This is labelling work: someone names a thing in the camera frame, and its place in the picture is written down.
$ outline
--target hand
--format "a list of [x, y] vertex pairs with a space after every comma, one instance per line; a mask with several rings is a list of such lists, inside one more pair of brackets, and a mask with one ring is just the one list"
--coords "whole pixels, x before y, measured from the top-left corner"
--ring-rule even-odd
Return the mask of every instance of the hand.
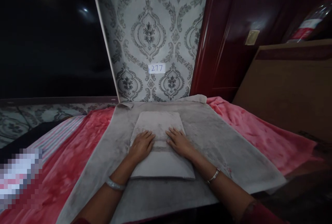
[[176, 128], [169, 128], [166, 134], [171, 138], [167, 143], [181, 156], [190, 160], [197, 151], [191, 145], [189, 140], [184, 135], [183, 131], [178, 131]]
[[155, 143], [152, 141], [155, 136], [156, 135], [152, 134], [151, 131], [139, 133], [132, 143], [127, 157], [132, 159], [136, 164], [143, 161], [148, 156]]

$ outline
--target red blanket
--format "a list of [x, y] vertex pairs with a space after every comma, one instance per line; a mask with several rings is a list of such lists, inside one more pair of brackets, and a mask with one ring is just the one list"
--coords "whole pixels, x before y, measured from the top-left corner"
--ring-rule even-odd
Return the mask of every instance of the red blanket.
[[316, 145], [314, 141], [269, 124], [221, 97], [208, 98], [207, 104], [263, 153], [283, 175], [311, 158]]
[[[311, 157], [315, 142], [277, 128], [220, 97], [208, 104], [284, 175]], [[43, 166], [42, 209], [7, 209], [1, 224], [54, 224], [90, 155], [105, 132], [114, 107], [91, 111]]]
[[43, 189], [38, 209], [7, 209], [1, 224], [54, 224], [88, 159], [110, 123], [114, 107], [89, 112], [80, 126], [43, 165]]

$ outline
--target number 277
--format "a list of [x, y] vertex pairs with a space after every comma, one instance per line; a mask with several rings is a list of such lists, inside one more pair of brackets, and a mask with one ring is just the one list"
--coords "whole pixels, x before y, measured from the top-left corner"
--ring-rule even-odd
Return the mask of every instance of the number 277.
[[152, 70], [151, 70], [151, 71], [157, 71], [157, 72], [158, 72], [158, 66], [160, 67], [160, 68], [159, 68], [159, 71], [161, 72], [161, 71], [162, 71], [162, 68], [163, 68], [163, 65], [155, 65], [155, 66], [152, 66]]

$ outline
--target plastic bottle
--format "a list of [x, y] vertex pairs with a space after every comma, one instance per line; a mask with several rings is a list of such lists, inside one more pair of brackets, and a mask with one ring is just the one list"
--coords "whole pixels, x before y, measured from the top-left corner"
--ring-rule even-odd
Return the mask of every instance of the plastic bottle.
[[332, 10], [332, 0], [323, 1], [320, 6], [310, 12], [304, 19], [299, 28], [292, 34], [288, 42], [305, 41], [316, 26], [324, 19], [325, 16]]

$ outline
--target silver bracelet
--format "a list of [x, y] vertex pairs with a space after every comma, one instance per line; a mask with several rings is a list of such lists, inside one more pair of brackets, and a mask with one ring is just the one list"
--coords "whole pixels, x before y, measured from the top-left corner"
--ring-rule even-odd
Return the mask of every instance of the silver bracelet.
[[119, 185], [119, 184], [113, 182], [109, 177], [106, 179], [105, 182], [108, 186], [110, 186], [112, 189], [115, 189], [115, 190], [124, 191], [124, 189], [126, 188], [125, 185]]
[[219, 172], [220, 172], [220, 169], [217, 168], [217, 171], [215, 172], [214, 176], [210, 180], [208, 180], [207, 183], [210, 184], [217, 177]]

